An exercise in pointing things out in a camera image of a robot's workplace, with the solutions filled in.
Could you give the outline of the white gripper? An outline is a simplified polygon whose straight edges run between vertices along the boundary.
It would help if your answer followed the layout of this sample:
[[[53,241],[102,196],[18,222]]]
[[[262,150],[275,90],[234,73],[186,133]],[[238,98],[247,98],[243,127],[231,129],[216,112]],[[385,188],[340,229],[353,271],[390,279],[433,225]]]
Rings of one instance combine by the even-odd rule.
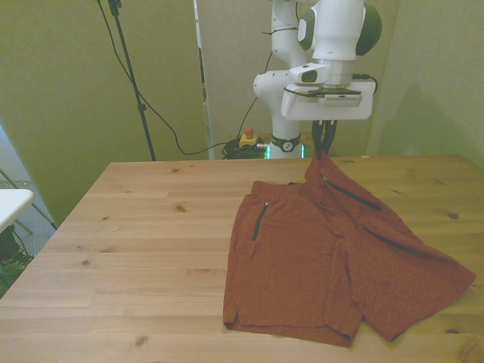
[[[376,83],[373,81],[351,82],[345,88],[290,84],[284,88],[281,114],[290,121],[313,121],[314,154],[320,157],[323,151],[323,131],[324,152],[328,152],[336,134],[337,120],[367,119],[371,115],[375,88]]]

